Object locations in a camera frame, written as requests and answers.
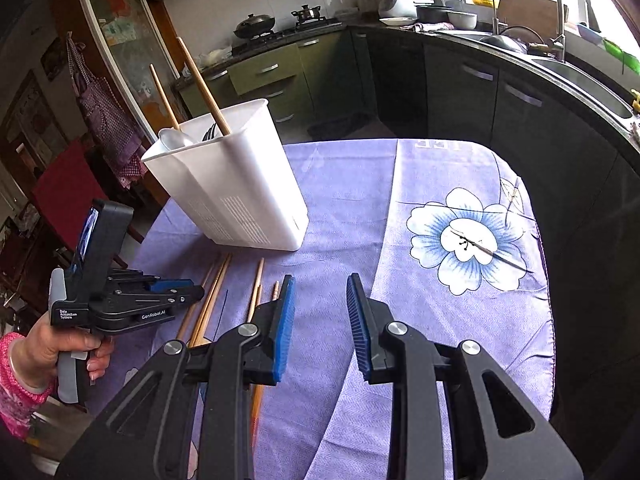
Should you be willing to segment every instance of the wooden cutting board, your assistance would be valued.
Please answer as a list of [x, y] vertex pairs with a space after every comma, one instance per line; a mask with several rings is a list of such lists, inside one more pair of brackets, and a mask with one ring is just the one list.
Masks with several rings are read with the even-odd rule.
[[498, 18], [510, 27], [523, 25], [532, 28], [544, 40], [557, 36], [558, 4], [554, 0], [500, 0]]

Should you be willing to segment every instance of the cabinet handle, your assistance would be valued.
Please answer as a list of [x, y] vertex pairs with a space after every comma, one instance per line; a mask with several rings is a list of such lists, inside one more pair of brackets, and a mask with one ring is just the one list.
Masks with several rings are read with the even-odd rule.
[[271, 65], [271, 66], [268, 66], [267, 68], [263, 68], [262, 70], [260, 70], [260, 72], [258, 72], [258, 74], [264, 74], [264, 73], [270, 72], [271, 70], [276, 70], [277, 67], [278, 67], [278, 64], [276, 63], [275, 65]]
[[511, 85], [504, 84], [504, 89], [509, 92], [511, 95], [516, 96], [518, 99], [523, 100], [530, 105], [537, 106], [540, 108], [542, 106], [542, 101], [540, 99], [536, 99], [535, 97], [531, 97], [530, 95], [526, 95], [524, 92], [521, 92], [517, 88], [514, 88]]
[[212, 76], [210, 76], [210, 77], [206, 77], [205, 79], [206, 79], [207, 81], [215, 81], [215, 80], [216, 80], [216, 79], [218, 79], [219, 77], [222, 77], [223, 75], [226, 75], [226, 74], [227, 74], [227, 71], [225, 70], [224, 72], [220, 72], [219, 74], [212, 75]]
[[487, 81], [493, 81], [494, 80], [494, 76], [492, 74], [487, 74], [485, 72], [480, 72], [480, 71], [475, 70], [475, 69], [473, 69], [470, 66], [467, 66], [465, 64], [462, 65], [462, 70], [464, 70], [468, 74], [471, 74], [474, 77], [479, 77], [480, 79], [485, 79]]
[[281, 119], [274, 119], [273, 122], [274, 123], [286, 123], [287, 121], [292, 120], [294, 115], [295, 114], [291, 114], [291, 115], [288, 115], [288, 116], [283, 117]]

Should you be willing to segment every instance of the pink cuff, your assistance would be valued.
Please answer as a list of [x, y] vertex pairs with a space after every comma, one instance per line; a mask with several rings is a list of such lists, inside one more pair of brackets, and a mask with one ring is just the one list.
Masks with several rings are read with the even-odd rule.
[[25, 439], [29, 432], [31, 413], [47, 400], [54, 386], [54, 381], [51, 381], [43, 393], [32, 394], [16, 379], [8, 351], [14, 340], [23, 337], [13, 332], [0, 339], [0, 418], [11, 434], [21, 439]]

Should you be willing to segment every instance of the hand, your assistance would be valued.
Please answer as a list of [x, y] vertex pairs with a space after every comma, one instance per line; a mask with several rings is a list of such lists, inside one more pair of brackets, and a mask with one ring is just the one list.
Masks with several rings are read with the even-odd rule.
[[31, 388], [41, 388], [55, 377], [59, 352], [91, 351], [86, 362], [91, 380], [104, 375], [113, 352], [113, 339], [100, 340], [78, 328], [56, 328], [50, 325], [49, 313], [44, 314], [25, 339], [18, 339], [11, 350], [15, 372]]

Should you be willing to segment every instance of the silver screw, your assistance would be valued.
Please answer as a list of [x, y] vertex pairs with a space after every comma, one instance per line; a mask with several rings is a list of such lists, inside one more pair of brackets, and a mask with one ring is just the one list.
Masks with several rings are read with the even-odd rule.
[[164, 353], [167, 355], [179, 354], [180, 352], [182, 352], [182, 343], [176, 339], [173, 339], [172, 341], [168, 341], [167, 343], [165, 343], [162, 350], [164, 350]]
[[469, 355], [478, 355], [480, 353], [480, 345], [471, 339], [467, 339], [462, 343], [462, 349]]
[[386, 326], [386, 329], [389, 330], [392, 334], [396, 335], [404, 335], [406, 331], [409, 330], [407, 326], [400, 321], [393, 321]]
[[258, 327], [253, 323], [244, 323], [238, 327], [238, 333], [245, 337], [251, 337], [258, 333]]

